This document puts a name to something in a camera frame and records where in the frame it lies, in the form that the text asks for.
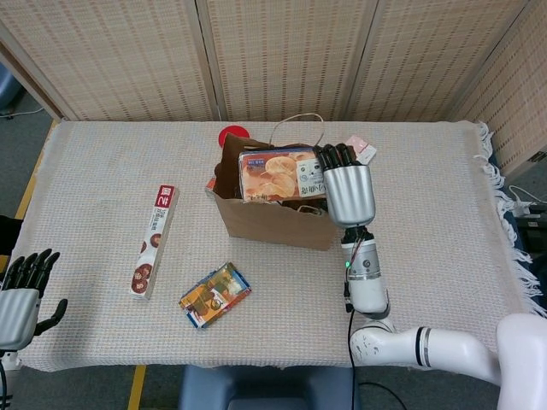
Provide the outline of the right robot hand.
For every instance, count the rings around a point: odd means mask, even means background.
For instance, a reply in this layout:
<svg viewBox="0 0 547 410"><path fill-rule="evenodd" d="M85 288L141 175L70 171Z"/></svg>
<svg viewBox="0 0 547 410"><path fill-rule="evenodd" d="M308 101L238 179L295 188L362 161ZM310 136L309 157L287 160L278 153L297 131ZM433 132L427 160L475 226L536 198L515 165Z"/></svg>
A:
<svg viewBox="0 0 547 410"><path fill-rule="evenodd" d="M369 225L376 214L369 167L360 163L353 148L345 143L316 145L313 150L333 223L344 229Z"/></svg>

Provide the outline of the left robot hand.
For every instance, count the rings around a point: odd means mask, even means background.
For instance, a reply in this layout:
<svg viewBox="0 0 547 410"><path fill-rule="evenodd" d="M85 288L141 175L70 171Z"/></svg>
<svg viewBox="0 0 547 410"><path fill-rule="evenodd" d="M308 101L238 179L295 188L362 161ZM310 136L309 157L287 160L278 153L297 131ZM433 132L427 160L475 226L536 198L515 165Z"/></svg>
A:
<svg viewBox="0 0 547 410"><path fill-rule="evenodd" d="M51 271L60 254L46 249L18 257L9 266L1 285L1 353L17 352L57 326L68 300L61 299L55 312L40 321L38 314Z"/></svg>

